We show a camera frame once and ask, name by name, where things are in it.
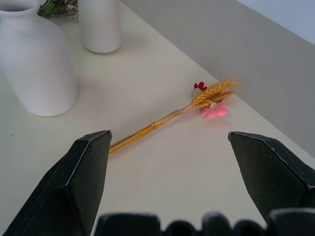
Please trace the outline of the large white ceramic vase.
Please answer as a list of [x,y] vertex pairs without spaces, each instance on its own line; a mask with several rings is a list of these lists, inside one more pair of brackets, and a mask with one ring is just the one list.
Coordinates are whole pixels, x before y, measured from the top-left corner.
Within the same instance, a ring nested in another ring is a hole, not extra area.
[[63,32],[39,7],[40,0],[0,0],[0,73],[27,112],[52,117],[76,104],[78,84]]

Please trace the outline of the golden wheat stalk bundle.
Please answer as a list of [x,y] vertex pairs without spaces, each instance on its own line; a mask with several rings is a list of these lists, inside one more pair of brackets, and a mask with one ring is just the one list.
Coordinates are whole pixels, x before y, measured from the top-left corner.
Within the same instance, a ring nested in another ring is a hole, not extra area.
[[150,125],[136,133],[112,144],[109,149],[109,155],[119,152],[173,119],[190,111],[201,110],[201,115],[204,118],[225,116],[227,114],[227,108],[226,105],[223,104],[223,101],[232,96],[235,93],[234,87],[241,83],[242,81],[224,81],[210,86],[205,85],[204,82],[195,83],[193,99],[188,105],[171,112],[159,120],[151,122]]

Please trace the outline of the green leafy plant sprig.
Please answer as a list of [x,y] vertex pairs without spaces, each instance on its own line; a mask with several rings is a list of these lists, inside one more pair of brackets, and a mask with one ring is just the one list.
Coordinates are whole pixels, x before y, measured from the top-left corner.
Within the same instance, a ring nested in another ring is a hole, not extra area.
[[78,20],[78,0],[41,0],[37,14],[46,19],[67,16]]

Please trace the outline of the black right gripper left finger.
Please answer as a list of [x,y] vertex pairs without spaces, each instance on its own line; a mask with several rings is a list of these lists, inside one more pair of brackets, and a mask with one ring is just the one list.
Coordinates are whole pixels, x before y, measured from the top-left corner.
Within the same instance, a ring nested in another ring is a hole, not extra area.
[[76,140],[2,236],[90,236],[103,195],[111,131]]

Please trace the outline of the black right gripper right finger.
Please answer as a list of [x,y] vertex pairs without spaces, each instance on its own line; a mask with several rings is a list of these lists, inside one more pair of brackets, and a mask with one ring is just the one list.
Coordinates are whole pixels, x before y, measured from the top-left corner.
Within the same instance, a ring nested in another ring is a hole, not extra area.
[[315,208],[315,170],[280,141],[251,133],[228,134],[247,192],[266,220],[283,208]]

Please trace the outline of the small white cylindrical vase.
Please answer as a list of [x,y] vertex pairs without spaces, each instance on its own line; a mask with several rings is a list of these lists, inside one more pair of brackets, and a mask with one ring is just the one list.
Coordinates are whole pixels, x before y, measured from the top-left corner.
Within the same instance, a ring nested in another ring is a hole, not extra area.
[[94,53],[110,53],[122,44],[119,0],[78,0],[82,46]]

